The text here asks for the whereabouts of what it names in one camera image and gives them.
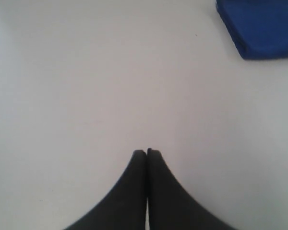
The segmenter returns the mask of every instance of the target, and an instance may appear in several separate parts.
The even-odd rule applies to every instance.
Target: blue fabric
[[[288,0],[216,0],[244,59],[288,58]]]

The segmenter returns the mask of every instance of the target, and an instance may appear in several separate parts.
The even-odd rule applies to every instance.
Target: white surface
[[[214,0],[0,0],[0,230],[59,230],[134,149],[239,230],[288,230],[288,59],[243,61]]]

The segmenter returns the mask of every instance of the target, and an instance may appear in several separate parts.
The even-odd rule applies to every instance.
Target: blue object
[[[243,59],[288,58],[288,0],[216,0]]]

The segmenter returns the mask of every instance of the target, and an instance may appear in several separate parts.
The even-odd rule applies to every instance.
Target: white floor
[[[288,59],[214,0],[0,0],[0,230],[60,230],[134,149],[239,230],[288,230]]]

